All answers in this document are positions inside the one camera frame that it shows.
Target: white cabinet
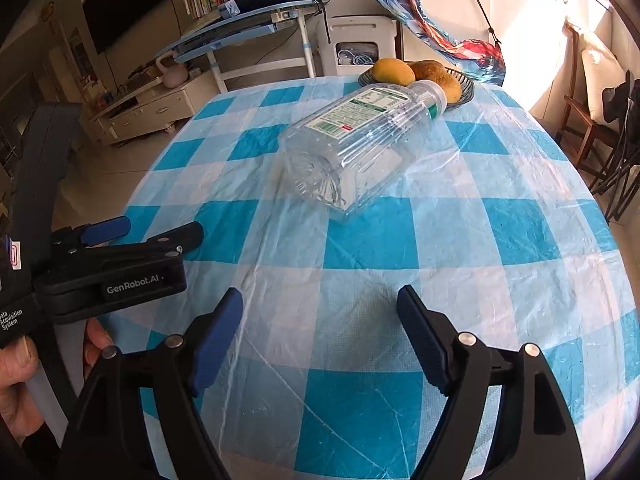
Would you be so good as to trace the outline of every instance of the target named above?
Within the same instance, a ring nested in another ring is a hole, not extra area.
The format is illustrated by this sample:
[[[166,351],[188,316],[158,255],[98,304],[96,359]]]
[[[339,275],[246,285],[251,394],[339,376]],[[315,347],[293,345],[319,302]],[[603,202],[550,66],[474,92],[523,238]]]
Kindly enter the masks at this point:
[[[562,0],[492,0],[491,21],[502,41],[504,89],[543,119],[564,34]]]
[[[150,90],[124,96],[110,108],[93,117],[91,121],[101,126],[102,134],[92,139],[107,145],[163,130],[177,120],[194,116],[218,94],[218,87],[211,72],[205,72],[175,89],[167,89],[160,83]],[[110,110],[133,99],[136,99],[138,104],[111,116]]]

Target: blue desk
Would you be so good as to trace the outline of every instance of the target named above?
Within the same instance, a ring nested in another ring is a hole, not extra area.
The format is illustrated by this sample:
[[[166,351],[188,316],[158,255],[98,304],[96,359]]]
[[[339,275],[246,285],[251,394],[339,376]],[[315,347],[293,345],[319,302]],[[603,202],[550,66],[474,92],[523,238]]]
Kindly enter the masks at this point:
[[[173,50],[174,59],[178,63],[184,63],[199,56],[207,56],[220,93],[227,92],[226,79],[233,79],[259,72],[268,72],[269,70],[306,66],[309,77],[316,77],[311,43],[309,42],[306,31],[305,16],[313,14],[317,10],[318,4],[315,2],[311,0],[300,0],[298,2],[288,2],[263,9],[252,10],[251,12],[244,12],[238,16],[212,23],[211,25],[185,34],[180,40],[175,41],[158,52],[157,56]],[[268,34],[274,34],[285,28],[294,27],[295,25],[300,28],[302,50],[304,53],[303,57],[259,63],[224,73],[220,71],[220,66],[213,54],[215,50],[225,46],[240,44],[254,38],[260,38],[261,36],[267,36]]]

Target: bottle cap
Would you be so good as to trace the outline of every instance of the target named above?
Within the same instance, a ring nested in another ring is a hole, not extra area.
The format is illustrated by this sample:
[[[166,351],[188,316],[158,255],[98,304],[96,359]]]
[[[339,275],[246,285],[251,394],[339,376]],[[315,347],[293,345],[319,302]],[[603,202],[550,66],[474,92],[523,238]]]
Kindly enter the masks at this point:
[[[422,79],[411,83],[407,88],[418,94],[418,99],[420,99],[420,101],[422,101],[430,111],[431,107],[435,105],[436,113],[431,113],[431,119],[440,117],[447,108],[447,96],[445,95],[444,90],[440,85],[433,81]]]

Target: tv stand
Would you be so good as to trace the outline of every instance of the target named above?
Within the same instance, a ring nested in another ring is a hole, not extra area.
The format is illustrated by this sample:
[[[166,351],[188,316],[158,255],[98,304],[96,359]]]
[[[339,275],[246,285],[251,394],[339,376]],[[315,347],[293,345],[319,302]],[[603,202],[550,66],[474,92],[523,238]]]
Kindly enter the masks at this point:
[[[92,140],[108,146],[167,130],[175,121],[194,116],[217,94],[211,72],[171,89],[162,84],[162,77],[157,77],[91,117],[89,121],[96,126]]]

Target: bottle label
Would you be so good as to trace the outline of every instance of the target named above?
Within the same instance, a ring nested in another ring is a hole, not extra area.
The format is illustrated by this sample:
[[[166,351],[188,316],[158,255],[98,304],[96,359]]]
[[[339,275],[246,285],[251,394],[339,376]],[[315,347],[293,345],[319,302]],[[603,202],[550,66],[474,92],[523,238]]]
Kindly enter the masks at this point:
[[[340,140],[408,100],[406,95],[396,90],[372,88],[312,119],[305,126]]]

